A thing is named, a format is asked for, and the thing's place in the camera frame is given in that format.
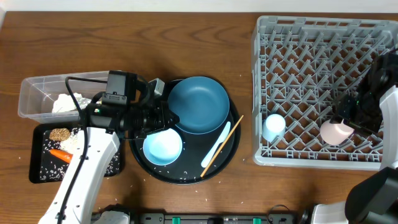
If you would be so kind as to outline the pink cup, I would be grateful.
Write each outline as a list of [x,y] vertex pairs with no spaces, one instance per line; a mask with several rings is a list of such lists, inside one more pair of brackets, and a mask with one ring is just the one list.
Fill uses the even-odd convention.
[[339,145],[348,139],[354,132],[354,129],[341,123],[330,123],[325,121],[320,127],[321,138],[330,145]]

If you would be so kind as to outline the light blue bowl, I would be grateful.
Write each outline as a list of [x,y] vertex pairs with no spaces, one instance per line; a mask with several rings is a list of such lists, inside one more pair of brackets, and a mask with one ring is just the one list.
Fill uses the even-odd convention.
[[183,148],[182,138],[174,129],[148,135],[143,143],[146,159],[154,165],[166,166],[175,162]]

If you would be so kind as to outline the foil wrapper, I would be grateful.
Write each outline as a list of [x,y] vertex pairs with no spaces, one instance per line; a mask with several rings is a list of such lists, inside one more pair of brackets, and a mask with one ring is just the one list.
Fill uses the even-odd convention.
[[85,109],[91,103],[90,99],[84,97],[77,98],[76,100],[81,110]]

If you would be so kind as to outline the white tissue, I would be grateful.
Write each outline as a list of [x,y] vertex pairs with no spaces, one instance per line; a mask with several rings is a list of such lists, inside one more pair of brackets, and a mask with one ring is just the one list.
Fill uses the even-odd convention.
[[52,112],[63,113],[76,110],[72,97],[67,94],[59,94],[58,99],[54,101]]

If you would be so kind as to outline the orange carrot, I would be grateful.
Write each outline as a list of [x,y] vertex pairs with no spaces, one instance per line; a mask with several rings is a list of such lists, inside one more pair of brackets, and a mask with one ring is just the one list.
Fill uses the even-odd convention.
[[66,162],[68,164],[71,163],[71,161],[72,161],[73,155],[68,152],[65,152],[63,150],[51,149],[51,150],[49,150],[49,152],[51,153],[51,155],[61,159],[62,161]]

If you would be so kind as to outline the brown walnut shell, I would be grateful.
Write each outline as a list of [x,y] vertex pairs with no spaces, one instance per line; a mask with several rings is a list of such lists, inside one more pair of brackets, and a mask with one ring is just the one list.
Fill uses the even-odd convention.
[[57,128],[50,132],[49,139],[53,141],[65,141],[71,135],[71,132],[67,128]]

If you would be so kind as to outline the light blue cup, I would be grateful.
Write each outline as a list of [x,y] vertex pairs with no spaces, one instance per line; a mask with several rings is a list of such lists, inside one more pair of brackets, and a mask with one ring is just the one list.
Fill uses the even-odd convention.
[[284,117],[279,114],[271,114],[263,122],[262,137],[268,142],[283,138],[285,128],[286,123]]

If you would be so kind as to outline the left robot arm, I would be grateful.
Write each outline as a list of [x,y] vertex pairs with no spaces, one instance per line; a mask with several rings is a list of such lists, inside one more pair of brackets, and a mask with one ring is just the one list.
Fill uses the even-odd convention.
[[90,223],[106,169],[125,132],[132,140],[165,131],[179,117],[162,101],[165,83],[135,73],[111,70],[85,107],[77,107],[78,145],[58,192],[40,223]]

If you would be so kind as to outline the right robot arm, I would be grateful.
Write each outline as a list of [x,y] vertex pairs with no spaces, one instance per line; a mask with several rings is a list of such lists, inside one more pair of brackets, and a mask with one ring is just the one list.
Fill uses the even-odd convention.
[[314,206],[311,223],[397,223],[397,49],[373,60],[356,91],[339,101],[320,135],[336,146],[354,133],[382,131],[381,166],[353,187],[344,202]]

